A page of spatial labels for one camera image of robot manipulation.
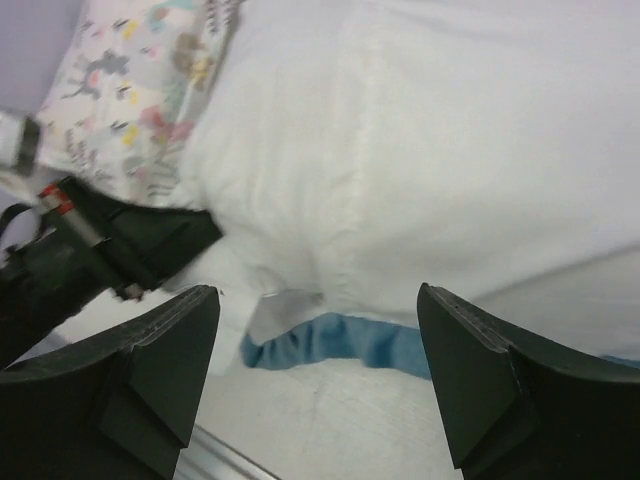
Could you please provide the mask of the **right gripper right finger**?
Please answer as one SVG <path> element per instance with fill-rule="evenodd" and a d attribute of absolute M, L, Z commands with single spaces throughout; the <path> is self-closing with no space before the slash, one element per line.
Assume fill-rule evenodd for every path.
<path fill-rule="evenodd" d="M 428 284 L 417 313 L 464 478 L 638 478 L 637 367 L 573 350 Z"/>

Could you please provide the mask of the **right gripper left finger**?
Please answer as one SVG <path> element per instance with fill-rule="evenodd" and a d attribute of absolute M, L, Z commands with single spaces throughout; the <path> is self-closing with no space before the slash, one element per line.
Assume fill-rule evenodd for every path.
<path fill-rule="evenodd" d="M 190 442 L 219 317 L 191 288 L 1 373 L 4 479 L 170 479 Z"/>

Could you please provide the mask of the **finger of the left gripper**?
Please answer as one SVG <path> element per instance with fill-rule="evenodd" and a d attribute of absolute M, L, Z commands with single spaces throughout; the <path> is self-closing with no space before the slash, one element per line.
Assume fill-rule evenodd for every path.
<path fill-rule="evenodd" d="M 63 235 L 124 300 L 162 286 L 223 236 L 210 214 L 114 200 L 73 178 L 59 182 Z"/>

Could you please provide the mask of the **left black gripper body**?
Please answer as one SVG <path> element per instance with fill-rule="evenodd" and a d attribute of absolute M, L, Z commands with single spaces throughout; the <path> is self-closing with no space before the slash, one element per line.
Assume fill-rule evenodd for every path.
<path fill-rule="evenodd" d="M 1 367 L 7 368 L 109 288 L 46 214 L 1 266 Z"/>

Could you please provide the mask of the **blue white plush pillowcase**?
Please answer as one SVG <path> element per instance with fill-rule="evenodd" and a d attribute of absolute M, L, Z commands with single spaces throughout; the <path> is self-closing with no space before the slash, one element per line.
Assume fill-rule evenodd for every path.
<path fill-rule="evenodd" d="M 287 327 L 264 341 L 258 340 L 255 331 L 248 333 L 240 353 L 247 367 L 271 371 L 329 359 L 357 359 L 367 368 L 431 379 L 419 330 L 335 313 Z"/>

